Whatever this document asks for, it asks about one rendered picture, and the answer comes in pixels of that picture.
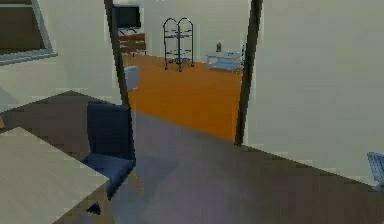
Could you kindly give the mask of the grey framed window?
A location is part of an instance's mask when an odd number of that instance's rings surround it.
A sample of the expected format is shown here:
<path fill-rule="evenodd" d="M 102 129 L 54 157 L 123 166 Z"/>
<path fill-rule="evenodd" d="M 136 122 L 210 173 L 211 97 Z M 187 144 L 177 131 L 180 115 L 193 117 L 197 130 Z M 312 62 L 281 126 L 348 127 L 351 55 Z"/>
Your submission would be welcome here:
<path fill-rule="evenodd" d="M 56 55 L 38 0 L 0 0 L 0 66 Z"/>

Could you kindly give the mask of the pale wooden table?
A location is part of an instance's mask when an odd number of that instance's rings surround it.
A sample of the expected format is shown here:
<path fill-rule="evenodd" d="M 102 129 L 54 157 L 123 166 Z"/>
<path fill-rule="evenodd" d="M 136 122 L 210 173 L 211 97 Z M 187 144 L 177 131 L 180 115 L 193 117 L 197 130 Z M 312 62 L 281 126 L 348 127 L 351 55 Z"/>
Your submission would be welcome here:
<path fill-rule="evenodd" d="M 0 224 L 115 224 L 108 178 L 21 127 L 0 134 Z"/>

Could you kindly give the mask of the dark blue chair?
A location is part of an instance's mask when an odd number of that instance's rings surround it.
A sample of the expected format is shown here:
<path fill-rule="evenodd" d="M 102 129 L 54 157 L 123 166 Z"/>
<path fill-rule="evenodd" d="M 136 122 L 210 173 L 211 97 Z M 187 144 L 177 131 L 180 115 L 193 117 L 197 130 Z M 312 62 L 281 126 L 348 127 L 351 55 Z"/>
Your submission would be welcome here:
<path fill-rule="evenodd" d="M 137 159 L 128 105 L 89 101 L 87 137 L 89 154 L 81 162 L 109 179 L 106 186 L 109 200 L 127 178 L 140 193 L 144 193 L 134 171 Z"/>

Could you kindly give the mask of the brown wooden dresser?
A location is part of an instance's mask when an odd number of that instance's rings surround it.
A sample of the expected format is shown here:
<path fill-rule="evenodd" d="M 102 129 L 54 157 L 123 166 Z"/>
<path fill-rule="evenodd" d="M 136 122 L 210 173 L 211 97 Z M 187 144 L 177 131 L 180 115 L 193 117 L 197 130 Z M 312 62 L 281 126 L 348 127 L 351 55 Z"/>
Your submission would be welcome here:
<path fill-rule="evenodd" d="M 147 53 L 144 33 L 121 34 L 119 36 L 120 50 L 122 53 L 135 56 Z"/>

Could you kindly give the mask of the black television set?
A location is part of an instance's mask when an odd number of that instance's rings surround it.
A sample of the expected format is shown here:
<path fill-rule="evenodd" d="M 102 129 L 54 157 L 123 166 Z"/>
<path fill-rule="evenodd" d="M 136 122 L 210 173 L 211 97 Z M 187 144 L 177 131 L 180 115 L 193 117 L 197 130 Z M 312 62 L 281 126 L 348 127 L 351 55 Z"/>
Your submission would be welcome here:
<path fill-rule="evenodd" d="M 117 26 L 125 29 L 139 29 L 141 27 L 140 7 L 131 5 L 113 6 Z"/>

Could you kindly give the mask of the pale blue slatted chair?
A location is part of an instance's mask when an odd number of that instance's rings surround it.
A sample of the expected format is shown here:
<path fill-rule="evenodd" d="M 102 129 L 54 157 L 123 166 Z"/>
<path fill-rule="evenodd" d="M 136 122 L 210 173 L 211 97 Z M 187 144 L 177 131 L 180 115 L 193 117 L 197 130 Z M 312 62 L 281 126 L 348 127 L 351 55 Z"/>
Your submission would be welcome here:
<path fill-rule="evenodd" d="M 368 152 L 367 157 L 373 179 L 378 182 L 374 190 L 384 192 L 384 154 Z"/>

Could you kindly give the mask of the pale grey box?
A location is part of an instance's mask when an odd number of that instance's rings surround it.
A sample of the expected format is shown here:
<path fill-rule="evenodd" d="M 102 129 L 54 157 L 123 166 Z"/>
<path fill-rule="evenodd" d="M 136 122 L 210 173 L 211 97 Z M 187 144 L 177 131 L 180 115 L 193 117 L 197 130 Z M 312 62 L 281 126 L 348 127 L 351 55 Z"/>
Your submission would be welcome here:
<path fill-rule="evenodd" d="M 139 84 L 139 68 L 127 66 L 124 68 L 126 86 L 128 90 L 135 90 Z"/>

